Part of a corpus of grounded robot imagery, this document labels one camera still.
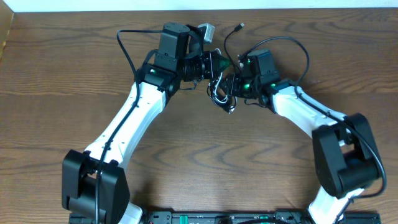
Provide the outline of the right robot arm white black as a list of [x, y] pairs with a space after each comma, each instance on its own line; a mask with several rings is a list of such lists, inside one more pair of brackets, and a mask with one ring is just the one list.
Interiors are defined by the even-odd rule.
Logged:
[[312, 139], [315, 171], [321, 185], [308, 207], [310, 223], [338, 223], [347, 206], [364, 198], [375, 180], [386, 186], [386, 172], [368, 120], [347, 116], [308, 96], [298, 82], [281, 79], [270, 50], [255, 50], [239, 59], [241, 72], [220, 82], [237, 98], [257, 99], [257, 105], [287, 118]]

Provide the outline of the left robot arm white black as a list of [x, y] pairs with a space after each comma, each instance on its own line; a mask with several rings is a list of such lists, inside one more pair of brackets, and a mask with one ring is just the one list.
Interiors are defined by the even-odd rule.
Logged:
[[164, 24], [160, 42], [139, 68], [127, 100], [101, 135], [62, 162], [62, 207], [70, 223], [139, 223], [142, 209], [130, 201], [126, 169], [148, 126], [164, 110], [182, 82], [221, 75], [228, 61], [206, 51], [215, 28]]

